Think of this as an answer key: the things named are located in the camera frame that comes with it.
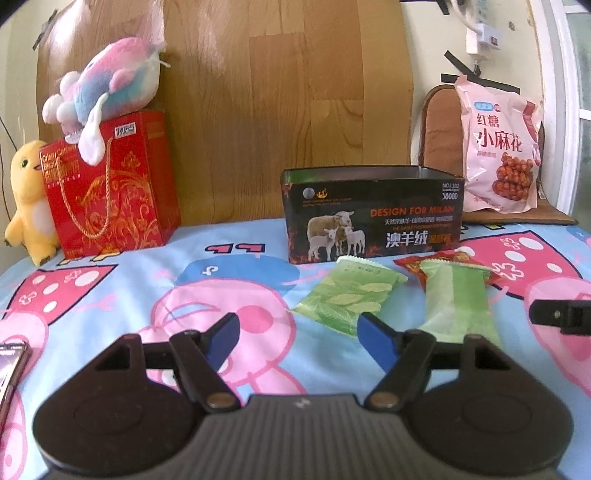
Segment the yellow duck plush toy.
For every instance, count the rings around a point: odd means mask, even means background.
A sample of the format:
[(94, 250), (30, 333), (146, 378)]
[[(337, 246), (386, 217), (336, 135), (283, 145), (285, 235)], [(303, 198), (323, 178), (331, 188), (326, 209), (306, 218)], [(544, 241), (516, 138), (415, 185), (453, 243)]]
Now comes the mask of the yellow duck plush toy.
[(16, 212), (5, 229), (7, 245), (23, 245), (33, 264), (41, 266), (60, 248), (45, 192), (40, 150), (42, 140), (26, 143), (14, 154), (10, 168)]

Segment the pink twisted snack bag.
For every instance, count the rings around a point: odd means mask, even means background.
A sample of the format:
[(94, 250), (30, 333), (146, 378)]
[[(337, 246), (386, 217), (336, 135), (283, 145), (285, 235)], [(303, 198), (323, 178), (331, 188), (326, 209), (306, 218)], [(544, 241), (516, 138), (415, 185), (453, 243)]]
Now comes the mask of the pink twisted snack bag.
[(455, 90), (463, 127), (464, 211), (509, 215), (536, 208), (542, 108), (465, 76)]

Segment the white plug adapter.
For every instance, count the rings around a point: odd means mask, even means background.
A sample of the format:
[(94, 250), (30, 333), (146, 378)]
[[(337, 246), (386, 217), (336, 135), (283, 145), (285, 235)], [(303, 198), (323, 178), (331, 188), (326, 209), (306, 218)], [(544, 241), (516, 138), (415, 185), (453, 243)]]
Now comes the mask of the white plug adapter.
[(486, 23), (477, 23), (475, 28), (468, 28), (466, 51), (469, 55), (485, 56), (490, 50), (501, 49), (500, 32)]

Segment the brown seat cushion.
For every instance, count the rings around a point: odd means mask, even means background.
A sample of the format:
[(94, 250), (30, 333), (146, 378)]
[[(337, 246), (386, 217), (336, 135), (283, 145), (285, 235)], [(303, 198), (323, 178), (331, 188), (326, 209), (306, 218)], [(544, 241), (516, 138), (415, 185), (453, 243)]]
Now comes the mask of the brown seat cushion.
[[(453, 175), (463, 173), (463, 129), (461, 104), (451, 84), (442, 84), (429, 91), (421, 115), (421, 137), (418, 162), (421, 166)], [(493, 210), (464, 213), (467, 225), (577, 225), (578, 222), (556, 209), (538, 186), (537, 207), (525, 213), (501, 214)]]

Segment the phone at sheet edge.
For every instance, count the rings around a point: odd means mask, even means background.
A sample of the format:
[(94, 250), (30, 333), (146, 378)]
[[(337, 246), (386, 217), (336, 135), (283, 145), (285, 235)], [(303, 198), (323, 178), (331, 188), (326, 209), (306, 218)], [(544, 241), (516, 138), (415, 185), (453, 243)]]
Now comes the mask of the phone at sheet edge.
[(4, 343), (0, 347), (1, 427), (4, 427), (14, 391), (23, 375), (31, 353), (32, 349), (26, 342)]

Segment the red orange snack packet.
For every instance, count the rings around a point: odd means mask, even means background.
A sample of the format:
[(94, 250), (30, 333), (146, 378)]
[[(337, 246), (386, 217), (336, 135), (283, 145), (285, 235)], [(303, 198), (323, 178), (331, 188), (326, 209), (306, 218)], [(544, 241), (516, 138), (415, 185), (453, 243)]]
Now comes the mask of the red orange snack packet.
[(409, 256), (396, 260), (395, 263), (416, 275), (425, 290), (472, 291), (484, 289), (487, 284), (499, 279), (499, 275), (490, 267), (478, 262), (465, 251)]

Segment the plain green snack packet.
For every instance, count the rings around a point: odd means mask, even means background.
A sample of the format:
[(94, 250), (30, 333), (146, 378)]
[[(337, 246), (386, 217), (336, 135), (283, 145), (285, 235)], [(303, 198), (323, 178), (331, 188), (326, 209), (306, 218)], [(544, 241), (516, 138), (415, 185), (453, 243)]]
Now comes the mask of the plain green snack packet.
[(426, 275), (425, 322), (420, 330), (438, 341), (462, 343), (466, 335), (481, 335), (501, 347), (489, 307), (485, 266), (439, 259), (420, 264)]

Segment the green leaf snack packet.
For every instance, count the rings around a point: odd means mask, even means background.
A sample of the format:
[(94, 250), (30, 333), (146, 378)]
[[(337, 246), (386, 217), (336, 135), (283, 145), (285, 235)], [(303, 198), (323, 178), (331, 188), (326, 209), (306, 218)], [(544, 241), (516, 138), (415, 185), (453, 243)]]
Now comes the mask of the green leaf snack packet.
[(407, 281), (403, 273), (377, 262), (342, 256), (293, 311), (353, 337), (360, 314), (380, 313), (394, 289)]

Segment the cartoon pig bed sheet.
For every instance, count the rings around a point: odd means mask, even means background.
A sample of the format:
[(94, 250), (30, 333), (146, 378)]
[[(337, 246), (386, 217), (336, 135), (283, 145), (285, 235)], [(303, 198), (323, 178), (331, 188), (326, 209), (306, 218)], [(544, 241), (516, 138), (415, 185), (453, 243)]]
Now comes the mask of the cartoon pig bed sheet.
[[(466, 226), (460, 251), (497, 273), (489, 304), (506, 352), (568, 405), (574, 436), (561, 469), (590, 475), (590, 340), (530, 322), (537, 299), (590, 296), (590, 237), (575, 226)], [(41, 403), (114, 340), (158, 342), (235, 312), (245, 324), (221, 377), (242, 399), (263, 394), (365, 397), (382, 369), (359, 341), (294, 312), (329, 273), (287, 261), (283, 221), (181, 228), (161, 248), (1, 274), (1, 338), (27, 341), (31, 359), (1, 440), (1, 475), (36, 479), (45, 464), (32, 435)]]

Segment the black sheep print box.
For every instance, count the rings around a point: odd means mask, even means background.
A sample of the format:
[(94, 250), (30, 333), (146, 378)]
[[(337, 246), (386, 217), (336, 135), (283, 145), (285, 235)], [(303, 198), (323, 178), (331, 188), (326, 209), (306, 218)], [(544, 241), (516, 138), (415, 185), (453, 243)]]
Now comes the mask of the black sheep print box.
[(290, 169), (280, 177), (291, 263), (449, 249), (460, 239), (464, 179), (422, 166)]

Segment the pink blue plush toy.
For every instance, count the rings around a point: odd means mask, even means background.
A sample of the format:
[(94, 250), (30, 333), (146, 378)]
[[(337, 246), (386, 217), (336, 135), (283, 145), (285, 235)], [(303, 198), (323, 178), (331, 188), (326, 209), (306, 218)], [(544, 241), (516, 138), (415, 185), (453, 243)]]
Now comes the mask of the pink blue plush toy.
[(80, 71), (70, 71), (59, 82), (59, 92), (42, 107), (46, 124), (61, 126), (64, 139), (78, 146), (82, 160), (98, 165), (105, 154), (100, 133), (103, 121), (143, 109), (154, 98), (165, 42), (139, 37), (117, 40), (97, 53)]

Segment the white power strip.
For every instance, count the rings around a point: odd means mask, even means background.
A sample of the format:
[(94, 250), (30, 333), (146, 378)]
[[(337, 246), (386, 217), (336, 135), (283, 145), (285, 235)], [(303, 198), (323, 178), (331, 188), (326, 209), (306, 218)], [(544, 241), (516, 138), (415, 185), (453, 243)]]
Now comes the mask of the white power strip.
[(455, 0), (450, 4), (457, 13), (471, 23), (486, 23), (489, 17), (487, 0)]

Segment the red gift bag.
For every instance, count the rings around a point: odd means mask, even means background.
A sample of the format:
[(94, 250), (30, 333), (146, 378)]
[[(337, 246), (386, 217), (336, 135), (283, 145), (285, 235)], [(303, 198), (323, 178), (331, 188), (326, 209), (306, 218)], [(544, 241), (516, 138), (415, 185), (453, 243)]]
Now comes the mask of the red gift bag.
[(180, 225), (164, 114), (134, 112), (102, 123), (100, 133), (105, 154), (96, 166), (64, 139), (40, 150), (67, 259), (160, 247)]

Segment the wooden board headboard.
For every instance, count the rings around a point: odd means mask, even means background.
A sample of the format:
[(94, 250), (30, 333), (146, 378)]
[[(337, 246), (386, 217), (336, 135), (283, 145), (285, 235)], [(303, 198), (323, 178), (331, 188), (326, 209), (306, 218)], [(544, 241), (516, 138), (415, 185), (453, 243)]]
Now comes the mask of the wooden board headboard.
[(287, 169), (410, 160), (397, 1), (76, 1), (39, 45), (38, 100), (126, 36), (166, 45), (152, 105), (186, 225), (280, 217)]

